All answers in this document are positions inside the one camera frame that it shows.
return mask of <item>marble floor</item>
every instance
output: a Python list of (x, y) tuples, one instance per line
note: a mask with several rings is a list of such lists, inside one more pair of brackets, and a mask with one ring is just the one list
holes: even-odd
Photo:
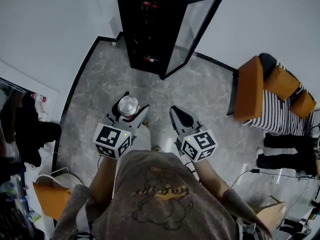
[[(107, 102), (129, 91), (142, 106), (150, 105), (147, 120), (151, 145), (159, 145), (166, 152), (178, 154), (174, 144), (177, 135), (169, 117), (170, 107), (177, 105), (196, 113), (218, 142), (209, 162), (232, 185), (242, 172), (255, 167), (256, 149), (263, 143), (262, 130), (242, 126), (232, 116), (226, 116), (232, 78), (231, 71), (192, 56), (185, 67), (162, 81), (156, 74), (130, 68), (122, 39), (117, 46), (100, 41), (81, 75), (65, 117), (58, 166), (68, 166), (85, 185), (91, 183), (99, 159), (92, 142), (97, 123), (103, 118)], [(276, 155), (281, 151), (284, 150), (266, 148), (265, 154)], [(282, 174), (296, 175), (290, 169), (282, 170)], [(310, 202), (318, 183), (312, 179), (297, 181), (296, 178), (247, 172), (234, 189), (254, 208), (272, 204), (270, 195), (287, 201), (288, 207), (298, 199), (288, 215), (302, 217), (303, 214), (294, 214), (295, 207)], [(278, 230), (274, 232), (275, 239), (286, 239), (287, 236)]]

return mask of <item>glass door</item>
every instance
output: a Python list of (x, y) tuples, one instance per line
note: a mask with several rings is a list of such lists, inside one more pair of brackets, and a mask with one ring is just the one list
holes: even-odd
[(184, 0), (184, 17), (163, 79), (187, 64), (221, 1)]

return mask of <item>black cabinet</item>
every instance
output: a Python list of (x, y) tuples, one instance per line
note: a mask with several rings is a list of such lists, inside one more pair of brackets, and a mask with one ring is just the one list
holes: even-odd
[(134, 69), (165, 79), (190, 59), (222, 0), (118, 0)]

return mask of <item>gray t-shirt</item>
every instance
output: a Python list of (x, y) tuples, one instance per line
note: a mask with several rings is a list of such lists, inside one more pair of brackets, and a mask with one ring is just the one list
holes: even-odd
[(122, 159), (114, 198), (100, 210), (90, 191), (77, 185), (55, 228), (52, 240), (73, 239), (76, 216), (86, 203), (91, 233), (108, 239), (238, 239), (236, 218), (256, 223), (261, 239), (271, 234), (233, 189), (221, 202), (200, 184), (173, 153), (134, 150)]

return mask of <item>striped fabric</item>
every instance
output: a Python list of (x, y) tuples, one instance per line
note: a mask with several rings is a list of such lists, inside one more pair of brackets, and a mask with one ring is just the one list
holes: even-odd
[(291, 101), (291, 98), (282, 101), (273, 93), (264, 90), (262, 115), (244, 122), (243, 125), (281, 135), (310, 135), (311, 127), (314, 124), (314, 111), (306, 119), (301, 119), (290, 111)]

